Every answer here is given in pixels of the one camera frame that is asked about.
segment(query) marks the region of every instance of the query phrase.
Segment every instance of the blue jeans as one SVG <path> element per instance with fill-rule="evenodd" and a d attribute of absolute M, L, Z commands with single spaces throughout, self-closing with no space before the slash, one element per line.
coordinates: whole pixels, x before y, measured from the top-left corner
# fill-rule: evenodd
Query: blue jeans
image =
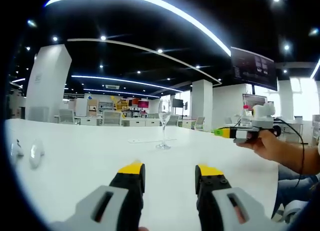
<path fill-rule="evenodd" d="M 286 207 L 293 200 L 308 201 L 310 199 L 310 188 L 318 182 L 318 178 L 315 175 L 302 175 L 296 187 L 298 180 L 298 173 L 279 165 L 278 188 L 272 216 L 275 215 L 280 204 Z"/>

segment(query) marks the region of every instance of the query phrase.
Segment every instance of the human arm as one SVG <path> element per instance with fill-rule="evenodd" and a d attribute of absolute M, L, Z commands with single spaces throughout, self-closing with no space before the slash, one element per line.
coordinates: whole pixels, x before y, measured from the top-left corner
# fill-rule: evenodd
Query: human arm
<path fill-rule="evenodd" d="M 260 131 L 255 140 L 237 145 L 252 149 L 262 158 L 276 161 L 297 173 L 301 172 L 303 148 L 280 141 L 268 130 Z M 320 154 L 316 147 L 305 147 L 303 163 L 303 175 L 320 173 Z"/>

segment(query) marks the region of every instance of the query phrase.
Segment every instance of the wall-mounted monitor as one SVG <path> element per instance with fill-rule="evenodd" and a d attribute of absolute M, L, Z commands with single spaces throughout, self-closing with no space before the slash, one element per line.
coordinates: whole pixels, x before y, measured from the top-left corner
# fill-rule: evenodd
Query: wall-mounted monitor
<path fill-rule="evenodd" d="M 183 108 L 184 107 L 184 101 L 182 99 L 174 98 L 173 101 L 172 101 L 172 107 L 173 108 Z"/>
<path fill-rule="evenodd" d="M 141 101 L 138 102 L 138 108 L 149 108 L 149 102 L 148 101 Z"/>
<path fill-rule="evenodd" d="M 247 84 L 278 90 L 275 62 L 260 54 L 231 47 L 233 78 Z"/>

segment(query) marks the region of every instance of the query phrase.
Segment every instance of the glass stem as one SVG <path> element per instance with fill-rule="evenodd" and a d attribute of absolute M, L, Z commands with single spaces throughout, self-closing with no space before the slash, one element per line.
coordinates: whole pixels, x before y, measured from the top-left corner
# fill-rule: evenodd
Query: glass stem
<path fill-rule="evenodd" d="M 162 136 L 163 136 L 163 139 L 162 139 L 162 145 L 165 145 L 166 144 L 166 132 L 165 132 L 165 129 L 166 129 L 166 123 L 164 122 L 162 124 Z"/>

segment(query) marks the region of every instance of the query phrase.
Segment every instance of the glass base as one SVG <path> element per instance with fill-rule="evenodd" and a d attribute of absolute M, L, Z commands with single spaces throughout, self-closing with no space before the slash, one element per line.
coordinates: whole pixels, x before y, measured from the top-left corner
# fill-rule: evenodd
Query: glass base
<path fill-rule="evenodd" d="M 161 149 L 161 150 L 168 150 L 171 147 L 166 145 L 166 144 L 158 144 L 157 146 L 155 146 L 157 149 Z"/>

